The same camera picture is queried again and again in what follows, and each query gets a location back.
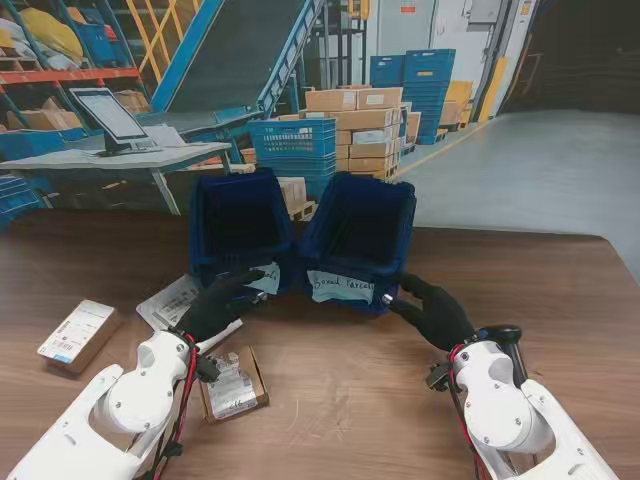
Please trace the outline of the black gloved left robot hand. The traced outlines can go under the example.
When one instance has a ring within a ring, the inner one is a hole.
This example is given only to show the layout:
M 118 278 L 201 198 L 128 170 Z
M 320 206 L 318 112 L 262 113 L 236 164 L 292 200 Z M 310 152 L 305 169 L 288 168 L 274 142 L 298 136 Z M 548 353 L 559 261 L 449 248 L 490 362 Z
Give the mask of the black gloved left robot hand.
M 196 344 L 213 338 L 266 299 L 266 293 L 242 295 L 244 287 L 261 280 L 265 272 L 246 269 L 216 279 L 191 303 L 171 331 Z

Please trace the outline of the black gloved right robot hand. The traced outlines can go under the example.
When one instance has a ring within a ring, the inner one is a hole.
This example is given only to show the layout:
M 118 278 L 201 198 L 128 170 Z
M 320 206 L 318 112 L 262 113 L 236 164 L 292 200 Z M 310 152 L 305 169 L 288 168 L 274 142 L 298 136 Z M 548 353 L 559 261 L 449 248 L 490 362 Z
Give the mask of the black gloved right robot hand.
M 404 291 L 420 300 L 422 306 L 418 308 L 394 298 L 389 302 L 389 309 L 412 325 L 431 345 L 449 352 L 475 335 L 464 309 L 446 290 L 410 273 L 400 273 L 396 280 Z

